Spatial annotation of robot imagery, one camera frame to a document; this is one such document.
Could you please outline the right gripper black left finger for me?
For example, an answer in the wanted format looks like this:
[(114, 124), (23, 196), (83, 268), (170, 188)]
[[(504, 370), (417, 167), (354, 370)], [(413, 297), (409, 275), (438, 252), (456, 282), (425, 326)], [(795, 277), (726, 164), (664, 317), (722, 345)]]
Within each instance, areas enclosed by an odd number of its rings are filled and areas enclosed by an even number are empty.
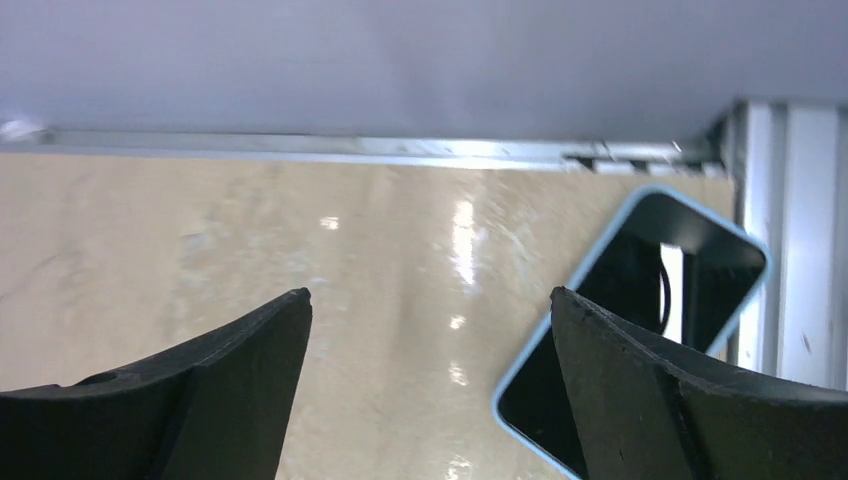
[(272, 479), (312, 324), (291, 290), (70, 386), (1, 395), (5, 479)]

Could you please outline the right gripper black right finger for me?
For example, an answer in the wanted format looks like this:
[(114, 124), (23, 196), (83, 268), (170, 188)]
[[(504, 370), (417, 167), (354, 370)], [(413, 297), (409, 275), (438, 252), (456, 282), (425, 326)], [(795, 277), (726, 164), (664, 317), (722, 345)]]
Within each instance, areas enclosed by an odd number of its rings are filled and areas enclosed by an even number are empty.
[(847, 395), (756, 373), (551, 294), (553, 339), (593, 479), (843, 479)]

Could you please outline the light blue cased phone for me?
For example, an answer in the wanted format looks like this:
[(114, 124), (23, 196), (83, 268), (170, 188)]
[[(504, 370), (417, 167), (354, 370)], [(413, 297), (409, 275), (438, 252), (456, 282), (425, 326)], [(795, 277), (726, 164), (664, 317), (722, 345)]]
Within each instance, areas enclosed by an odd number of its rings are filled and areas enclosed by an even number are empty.
[[(648, 185), (624, 200), (565, 285), (646, 330), (716, 355), (769, 262), (767, 248), (737, 225), (669, 187)], [(588, 478), (548, 314), (496, 386), (491, 410), (567, 478)]]

